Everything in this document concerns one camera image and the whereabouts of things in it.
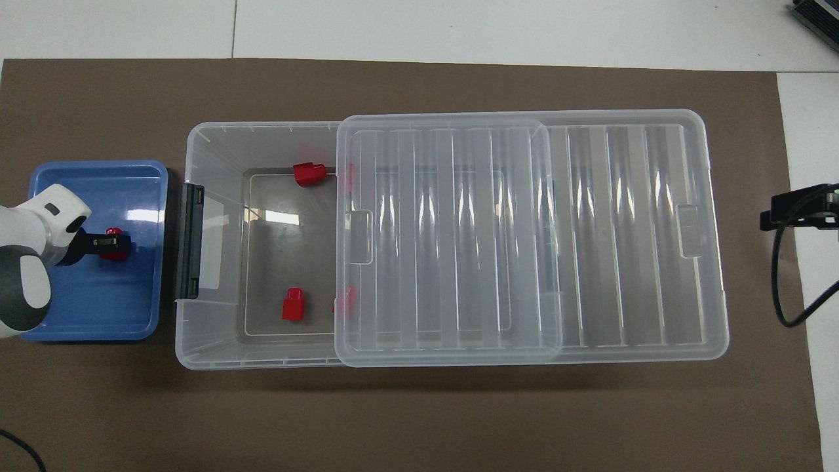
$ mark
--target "box handle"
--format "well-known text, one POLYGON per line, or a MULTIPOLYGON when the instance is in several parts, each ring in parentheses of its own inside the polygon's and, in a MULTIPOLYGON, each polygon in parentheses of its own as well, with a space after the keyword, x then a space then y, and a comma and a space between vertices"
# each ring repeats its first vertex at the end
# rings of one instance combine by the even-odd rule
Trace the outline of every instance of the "box handle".
POLYGON ((347 212, 349 230, 349 263, 367 265, 373 262, 373 213, 369 210, 347 212))
POLYGON ((198 297, 201 272, 201 231, 204 223, 204 186, 185 183, 180 197, 178 298, 198 297))
POLYGON ((684 258, 702 256, 702 237, 699 226, 699 207, 677 205, 676 221, 679 224, 679 246, 684 258))

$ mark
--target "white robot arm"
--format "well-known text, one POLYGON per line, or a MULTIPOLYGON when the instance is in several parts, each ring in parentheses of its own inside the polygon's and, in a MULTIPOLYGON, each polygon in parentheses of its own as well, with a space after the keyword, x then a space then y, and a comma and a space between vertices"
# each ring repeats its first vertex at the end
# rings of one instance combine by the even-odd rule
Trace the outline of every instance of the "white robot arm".
POLYGON ((0 207, 0 338, 36 328, 52 297, 46 268, 58 264, 91 209, 53 184, 15 208, 0 207))

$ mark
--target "white table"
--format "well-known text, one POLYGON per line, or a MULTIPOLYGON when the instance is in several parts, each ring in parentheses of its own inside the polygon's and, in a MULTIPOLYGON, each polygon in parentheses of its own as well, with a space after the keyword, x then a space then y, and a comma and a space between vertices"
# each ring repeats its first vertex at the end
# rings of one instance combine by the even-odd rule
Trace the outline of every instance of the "white table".
MULTIPOLYGON (((0 0, 0 61, 291 57, 776 71, 790 185, 836 182, 839 54, 795 22, 788 4, 0 0)), ((839 246, 834 233, 798 229, 796 238, 809 301, 839 277, 839 246)), ((837 472, 839 299, 807 324, 824 466, 837 472)))

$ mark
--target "brown mat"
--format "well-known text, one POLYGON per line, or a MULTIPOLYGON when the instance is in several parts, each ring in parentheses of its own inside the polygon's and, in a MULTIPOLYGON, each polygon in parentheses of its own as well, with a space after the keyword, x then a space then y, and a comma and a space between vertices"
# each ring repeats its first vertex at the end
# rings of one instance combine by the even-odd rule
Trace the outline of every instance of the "brown mat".
MULTIPOLYGON (((175 358, 169 279, 141 343, 0 341, 0 427, 52 470, 821 470, 805 331, 774 319, 771 235, 758 231, 769 197, 789 188, 775 74, 6 60, 0 204, 21 202, 51 160, 155 159, 182 181, 186 135, 204 121, 583 108, 705 119, 731 321, 721 359, 192 372, 175 358)), ((794 257, 787 249, 790 309, 802 304, 794 257)), ((0 469, 32 467, 0 441, 0 469)))

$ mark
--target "plastic container lid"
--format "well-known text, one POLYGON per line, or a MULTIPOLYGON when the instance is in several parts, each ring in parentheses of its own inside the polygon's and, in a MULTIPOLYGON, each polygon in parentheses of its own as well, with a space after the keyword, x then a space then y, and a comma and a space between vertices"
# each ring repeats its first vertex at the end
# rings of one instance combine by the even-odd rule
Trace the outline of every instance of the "plastic container lid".
POLYGON ((687 110, 356 116, 337 140, 351 366, 713 359, 728 344, 687 110))

